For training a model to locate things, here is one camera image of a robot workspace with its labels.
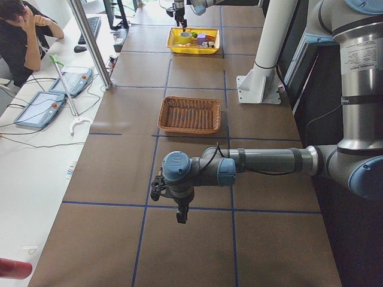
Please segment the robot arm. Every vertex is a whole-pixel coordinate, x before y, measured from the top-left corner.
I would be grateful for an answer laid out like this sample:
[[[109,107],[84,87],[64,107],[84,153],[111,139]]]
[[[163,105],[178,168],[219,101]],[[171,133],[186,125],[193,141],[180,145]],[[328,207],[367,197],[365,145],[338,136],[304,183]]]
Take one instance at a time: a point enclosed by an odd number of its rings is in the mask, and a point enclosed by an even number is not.
[[[231,186],[237,173],[306,172],[336,181],[352,193],[382,199],[382,2],[310,1],[308,43],[337,42],[342,78],[343,138],[304,149],[206,149],[191,158],[166,155],[151,184],[151,198],[173,199],[186,223],[194,188]]]
[[[197,16],[201,16],[207,8],[216,5],[240,5],[240,1],[216,1],[216,0],[174,0],[172,5],[166,9],[168,16],[173,17],[176,21],[177,27],[182,27],[183,32],[188,27],[187,19],[185,18],[185,6],[190,5],[192,10]]]

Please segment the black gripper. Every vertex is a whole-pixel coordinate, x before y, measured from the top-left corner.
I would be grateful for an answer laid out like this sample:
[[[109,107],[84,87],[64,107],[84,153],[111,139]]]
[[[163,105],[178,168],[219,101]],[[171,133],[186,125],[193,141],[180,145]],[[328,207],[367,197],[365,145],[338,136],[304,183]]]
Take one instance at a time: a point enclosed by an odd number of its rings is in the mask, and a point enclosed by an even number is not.
[[[187,190],[182,193],[171,190],[171,195],[173,196],[174,201],[178,204],[178,210],[176,213],[177,222],[179,224],[186,223],[189,204],[194,199],[194,190]]]
[[[182,18],[185,15],[184,0],[174,0],[173,8],[177,17],[177,26],[183,28],[183,32],[187,29],[187,20]]]

